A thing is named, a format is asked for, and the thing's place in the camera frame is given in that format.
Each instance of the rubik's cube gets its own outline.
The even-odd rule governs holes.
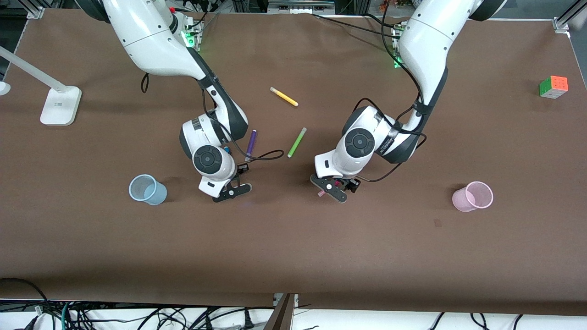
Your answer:
[[[540,83],[540,96],[556,99],[560,95],[568,92],[569,85],[565,77],[550,76],[547,80]]]

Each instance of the plastic cup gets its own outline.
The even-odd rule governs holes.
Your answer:
[[[453,194],[453,205],[461,212],[488,208],[493,203],[493,191],[480,181],[473,181]]]
[[[129,185],[129,194],[136,201],[159,205],[167,197],[167,188],[148,174],[141,174]]]

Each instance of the marker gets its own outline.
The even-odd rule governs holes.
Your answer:
[[[291,158],[294,155],[295,150],[298,148],[299,142],[302,140],[303,135],[306,134],[306,128],[304,127],[301,132],[299,132],[298,138],[295,139],[293,146],[289,149],[288,158]]]
[[[298,102],[292,100],[291,97],[287,96],[286,94],[283,94],[282,92],[276,90],[275,88],[271,87],[270,91],[274,92],[275,94],[277,94],[277,96],[281,97],[282,99],[286,100],[287,102],[289,102],[292,106],[298,106]]]
[[[249,139],[249,146],[247,147],[247,157],[245,157],[245,161],[249,161],[249,156],[253,154],[253,148],[255,147],[256,139],[257,130],[253,130],[253,132],[251,132],[251,138]]]

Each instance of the lamp base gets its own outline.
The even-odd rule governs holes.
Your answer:
[[[76,86],[67,86],[65,93],[51,88],[41,113],[41,123],[51,126],[70,125],[75,120],[81,98],[82,91]]]

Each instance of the purple marker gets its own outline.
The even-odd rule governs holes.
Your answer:
[[[249,146],[247,147],[247,155],[250,156],[253,153],[253,148],[255,147],[255,141],[257,139],[257,130],[253,130],[251,132],[251,139],[249,140]]]

